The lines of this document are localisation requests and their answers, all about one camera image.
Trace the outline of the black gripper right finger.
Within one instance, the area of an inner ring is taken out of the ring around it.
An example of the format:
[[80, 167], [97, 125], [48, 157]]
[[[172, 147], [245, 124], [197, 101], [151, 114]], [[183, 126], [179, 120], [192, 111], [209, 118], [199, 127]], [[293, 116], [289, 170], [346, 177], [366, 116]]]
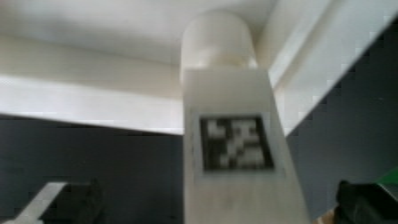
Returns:
[[341, 181], [334, 224], [398, 224], [398, 184]]

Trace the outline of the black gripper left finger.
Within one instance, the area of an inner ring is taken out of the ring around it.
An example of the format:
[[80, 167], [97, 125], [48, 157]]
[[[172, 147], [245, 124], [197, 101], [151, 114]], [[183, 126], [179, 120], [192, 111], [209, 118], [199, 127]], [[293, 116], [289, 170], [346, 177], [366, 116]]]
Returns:
[[101, 212], [99, 182], [48, 182], [19, 214], [0, 224], [97, 224]]

